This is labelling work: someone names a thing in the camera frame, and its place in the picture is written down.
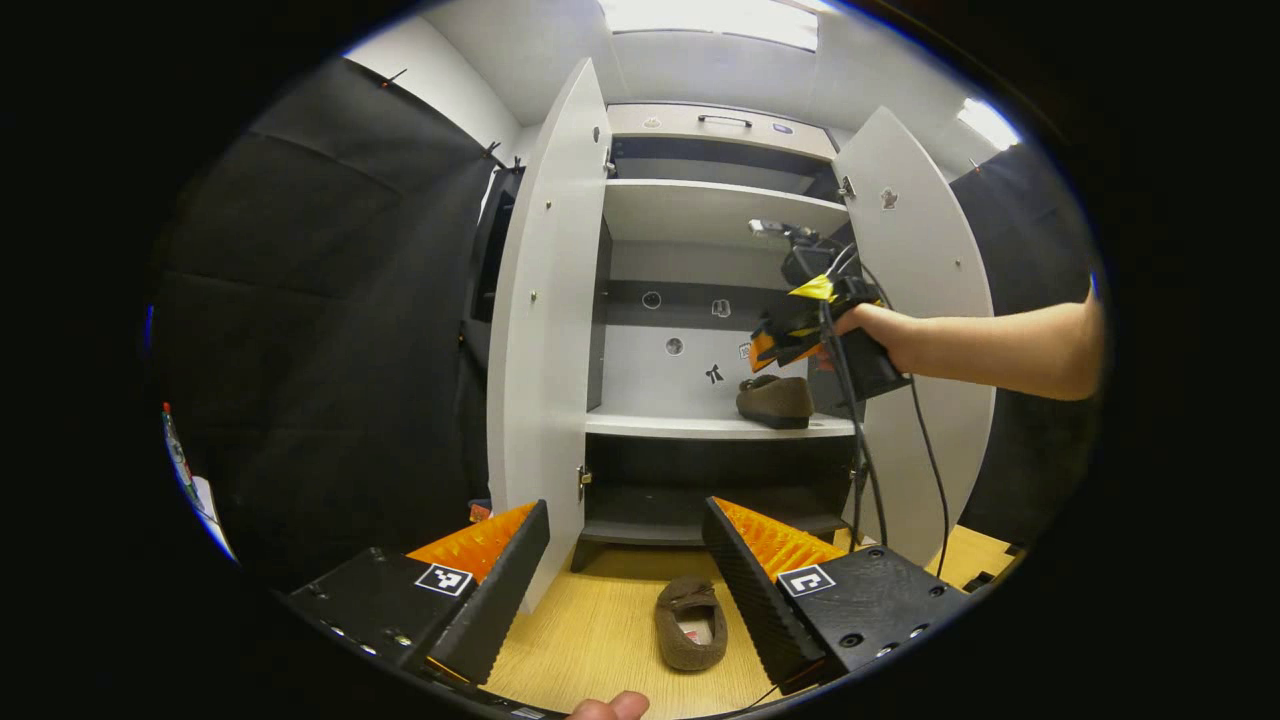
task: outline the drawer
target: drawer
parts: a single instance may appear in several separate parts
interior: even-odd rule
[[[628,102],[609,105],[608,115],[614,137],[717,140],[783,150],[822,160],[836,156],[836,147],[826,129],[762,113],[703,105]]]

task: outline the door latch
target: door latch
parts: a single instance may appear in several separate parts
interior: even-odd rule
[[[582,502],[586,495],[586,486],[591,484],[591,470],[586,465],[577,466],[577,501]]]

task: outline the shoe on floor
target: shoe on floor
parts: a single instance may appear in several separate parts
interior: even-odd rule
[[[676,670],[705,670],[724,657],[728,625],[707,578],[676,578],[658,596],[654,609],[658,648]]]
[[[813,398],[809,380],[759,375],[737,386],[737,411],[748,420],[764,423],[776,430],[797,430],[809,427]]]

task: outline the drawer handle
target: drawer handle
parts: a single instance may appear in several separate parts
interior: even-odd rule
[[[733,120],[735,123],[742,123],[746,127],[751,127],[751,120],[744,118],[731,118],[728,115],[698,115],[698,122],[705,123],[707,118],[717,118],[721,120]]]

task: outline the paper sticker on door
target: paper sticker on door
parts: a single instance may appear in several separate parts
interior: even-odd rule
[[[791,597],[800,597],[801,594],[836,587],[836,582],[831,579],[831,575],[817,565],[778,573],[778,582],[782,583],[782,587],[787,588],[787,593]]]
[[[467,573],[466,570],[454,570],[453,568],[433,564],[413,584],[420,588],[443,592],[444,594],[457,597],[470,582],[471,573]]]

